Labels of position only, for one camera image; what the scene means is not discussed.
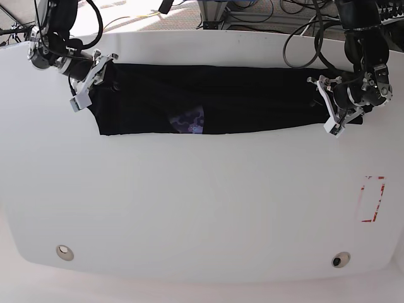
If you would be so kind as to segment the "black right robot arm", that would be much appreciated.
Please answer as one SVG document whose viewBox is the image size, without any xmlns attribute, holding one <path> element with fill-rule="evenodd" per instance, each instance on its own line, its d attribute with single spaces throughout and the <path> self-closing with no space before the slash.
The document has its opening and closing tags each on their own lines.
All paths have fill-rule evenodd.
<svg viewBox="0 0 404 303">
<path fill-rule="evenodd" d="M 72 94 L 70 103 L 75 112 L 89 107 L 92 104 L 89 97 L 90 89 L 103 82 L 107 63 L 118 58 L 116 54 L 102 56 L 98 53 L 98 55 L 94 54 L 90 57 L 84 56 L 87 54 L 82 54 L 82 51 L 97 45 L 104 32 L 104 24 L 99 9 L 93 1 L 86 1 L 96 14 L 98 32 L 93 41 L 89 44 L 83 44 L 80 39 L 70 41 L 70 30 L 76 20 L 78 1 L 41 1 L 40 6 L 37 4 L 37 1 L 33 2 L 36 20 L 30 32 L 28 60 L 37 69 L 47 69 L 49 66 L 55 66 L 62 74 L 68 77 L 68 84 Z M 325 25 L 318 1 L 312 1 L 312 4 L 316 10 L 317 20 L 310 21 L 307 24 L 319 23 L 319 42 L 318 46 L 315 47 L 316 53 L 309 62 L 301 66 L 292 65 L 287 60 L 287 45 L 295 33 L 305 26 L 302 25 L 289 35 L 283 46 L 283 60 L 292 69 L 309 67 L 317 58 L 320 58 Z M 77 80 L 79 85 L 81 85 L 78 91 L 76 91 L 71 83 L 72 78 Z M 336 101 L 331 101 L 327 93 L 327 87 L 330 84 L 326 83 L 331 83 L 331 81 L 341 83 L 340 77 L 335 80 L 327 80 L 323 76 L 320 78 L 314 80 L 313 83 L 319 89 L 328 109 L 330 118 L 327 120 L 327 123 L 335 123 L 335 125 L 339 125 L 342 128 L 343 125 L 365 114 L 364 105 L 353 103 L 353 108 L 349 108 L 348 105 L 340 106 L 336 104 Z"/>
</svg>

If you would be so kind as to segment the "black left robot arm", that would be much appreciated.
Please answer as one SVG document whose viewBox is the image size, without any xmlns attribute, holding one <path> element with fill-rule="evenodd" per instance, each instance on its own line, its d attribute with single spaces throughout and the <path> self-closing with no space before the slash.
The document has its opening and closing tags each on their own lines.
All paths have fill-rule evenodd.
<svg viewBox="0 0 404 303">
<path fill-rule="evenodd" d="M 323 123 L 327 133 L 338 136 L 346 125 L 362 124 L 366 113 L 392 99 L 389 46 L 383 36 L 376 1 L 335 1 L 337 21 L 324 21 L 318 2 L 314 1 L 313 5 L 319 24 L 314 38 L 316 53 L 305 65 L 310 66 L 315 59 L 320 59 L 336 77 L 332 79 L 321 74 L 317 79 L 309 77 L 307 81 L 316 86 L 323 98 L 328 118 L 284 115 L 276 119 L 275 125 L 281 129 Z M 321 52 L 326 29 L 337 25 L 343 28 L 344 51 L 353 73 L 337 69 Z"/>
</svg>

